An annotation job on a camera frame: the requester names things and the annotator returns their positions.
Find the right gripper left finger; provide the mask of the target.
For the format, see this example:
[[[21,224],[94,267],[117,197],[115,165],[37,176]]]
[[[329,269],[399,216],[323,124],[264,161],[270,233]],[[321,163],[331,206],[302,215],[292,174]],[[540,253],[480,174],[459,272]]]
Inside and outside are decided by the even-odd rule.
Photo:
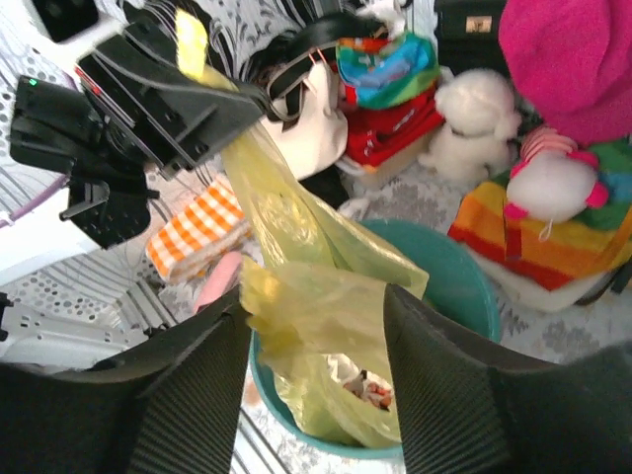
[[[232,288],[188,320],[98,362],[132,377],[103,473],[226,473],[251,330]]]

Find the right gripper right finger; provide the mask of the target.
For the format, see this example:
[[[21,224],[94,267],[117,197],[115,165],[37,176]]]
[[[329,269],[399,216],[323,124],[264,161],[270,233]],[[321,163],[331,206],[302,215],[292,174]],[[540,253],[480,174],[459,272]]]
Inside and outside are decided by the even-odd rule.
[[[548,362],[480,336],[394,284],[383,319],[407,472],[562,472],[556,449],[513,417],[502,385]]]

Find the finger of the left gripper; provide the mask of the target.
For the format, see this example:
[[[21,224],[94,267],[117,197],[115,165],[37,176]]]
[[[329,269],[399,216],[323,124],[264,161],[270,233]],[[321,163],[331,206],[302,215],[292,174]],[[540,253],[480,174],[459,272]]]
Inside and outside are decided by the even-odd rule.
[[[176,43],[160,29],[124,29],[121,33],[96,45],[91,52],[97,48],[135,48],[149,58],[171,65],[179,71],[176,65]],[[197,84],[196,167],[198,167],[266,113],[267,95],[259,87],[245,83],[238,84],[236,89],[224,90],[193,81]],[[82,80],[81,83],[86,96],[105,121],[105,137],[108,143],[124,158],[138,162],[152,162],[146,160],[137,148],[122,148],[114,143],[110,134],[109,118],[91,100]]]

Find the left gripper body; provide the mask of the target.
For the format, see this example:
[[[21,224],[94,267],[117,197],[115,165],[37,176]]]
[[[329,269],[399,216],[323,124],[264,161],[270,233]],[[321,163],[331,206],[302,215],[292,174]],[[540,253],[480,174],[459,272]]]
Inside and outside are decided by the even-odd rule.
[[[76,71],[122,148],[135,147],[167,178],[198,164],[198,85],[135,48],[97,48]]]

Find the teal trash bin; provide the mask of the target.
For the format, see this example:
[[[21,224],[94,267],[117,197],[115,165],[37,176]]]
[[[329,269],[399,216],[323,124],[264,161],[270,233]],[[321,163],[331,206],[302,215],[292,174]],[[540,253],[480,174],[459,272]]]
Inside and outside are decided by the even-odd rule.
[[[481,268],[459,244],[428,226],[401,219],[365,219],[360,224],[430,274],[425,299],[439,313],[495,343],[501,339],[495,292]],[[254,334],[249,353],[254,383],[268,411],[290,434],[340,457],[361,460],[403,457],[399,444],[370,449],[327,442],[303,433],[277,396],[273,372],[259,362],[260,349],[259,336]]]

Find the yellow trash bag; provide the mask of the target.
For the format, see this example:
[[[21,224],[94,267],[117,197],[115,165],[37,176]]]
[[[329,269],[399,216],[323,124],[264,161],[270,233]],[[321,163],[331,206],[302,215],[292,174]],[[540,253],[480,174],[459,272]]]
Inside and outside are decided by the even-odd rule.
[[[261,125],[231,138],[221,156],[261,247],[260,263],[243,264],[240,297],[274,393],[307,435],[369,448],[398,444],[396,405],[380,409],[358,398],[333,368],[348,358],[389,381],[385,287],[419,297],[428,274],[302,188]]]

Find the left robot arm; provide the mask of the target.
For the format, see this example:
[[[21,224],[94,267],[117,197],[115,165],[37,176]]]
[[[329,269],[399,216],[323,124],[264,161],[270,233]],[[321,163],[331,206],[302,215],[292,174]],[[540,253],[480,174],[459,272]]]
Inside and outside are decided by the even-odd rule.
[[[171,179],[204,165],[255,124],[258,87],[201,86],[176,65],[176,44],[136,22],[102,40],[75,68],[75,90],[23,76],[8,141],[27,170],[55,174],[28,204],[1,217],[1,280],[109,249],[150,224],[159,197],[145,171]]]

